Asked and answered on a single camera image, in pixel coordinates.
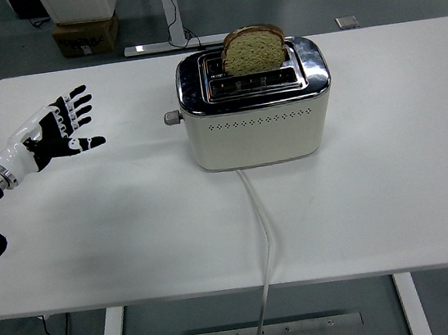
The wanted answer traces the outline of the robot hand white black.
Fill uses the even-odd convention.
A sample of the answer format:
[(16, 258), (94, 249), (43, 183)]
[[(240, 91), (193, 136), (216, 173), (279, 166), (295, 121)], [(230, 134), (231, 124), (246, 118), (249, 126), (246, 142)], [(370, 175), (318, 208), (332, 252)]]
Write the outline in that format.
[(81, 84), (40, 108), (10, 136), (0, 153), (0, 168), (7, 172), (10, 184), (16, 186), (26, 175), (42, 171), (54, 158), (79, 155), (105, 143), (101, 136), (73, 136), (91, 121), (92, 95), (86, 90)]

